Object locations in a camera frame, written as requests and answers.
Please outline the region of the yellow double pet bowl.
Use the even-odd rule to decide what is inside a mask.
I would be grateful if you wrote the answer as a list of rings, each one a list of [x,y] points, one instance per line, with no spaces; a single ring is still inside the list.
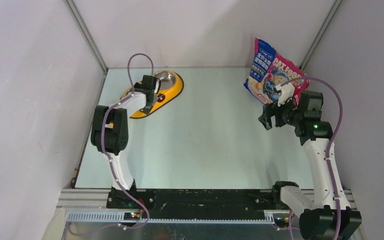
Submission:
[[[145,94],[135,91],[134,84],[131,78],[131,74],[128,72],[129,81],[131,83],[120,98],[120,101],[116,104],[117,108],[123,108],[128,110],[128,114],[132,119],[142,119],[150,116],[155,111],[159,110],[167,103],[179,96],[184,89],[184,80],[182,77],[171,70],[160,70],[153,75],[160,79],[160,89],[157,93],[157,100],[154,104],[150,114],[143,114],[142,108],[146,106]]]

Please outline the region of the colourful cat food bag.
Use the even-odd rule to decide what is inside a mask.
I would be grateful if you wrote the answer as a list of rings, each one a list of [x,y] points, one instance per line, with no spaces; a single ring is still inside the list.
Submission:
[[[268,42],[254,39],[254,57],[244,87],[263,104],[279,99],[276,86],[306,74],[292,61],[281,56]]]

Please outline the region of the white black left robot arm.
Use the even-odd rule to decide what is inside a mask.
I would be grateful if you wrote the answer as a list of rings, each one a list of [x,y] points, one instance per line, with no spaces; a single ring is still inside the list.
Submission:
[[[130,190],[134,178],[125,153],[129,141],[128,119],[137,111],[151,110],[160,86],[160,79],[144,75],[119,101],[110,106],[98,105],[94,110],[90,141],[108,161],[112,187],[122,191],[118,201],[125,208],[133,208],[138,202],[138,194]]]

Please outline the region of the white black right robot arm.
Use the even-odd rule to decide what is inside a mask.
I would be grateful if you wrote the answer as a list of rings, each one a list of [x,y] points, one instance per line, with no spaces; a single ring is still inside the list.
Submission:
[[[341,186],[335,161],[334,132],[321,120],[323,94],[303,91],[298,104],[291,98],[282,105],[265,104],[258,120],[266,130],[290,125],[308,158],[313,182],[309,199],[294,182],[277,181],[271,204],[286,206],[298,217],[300,234],[305,240],[348,240],[362,223],[361,213],[353,210]]]

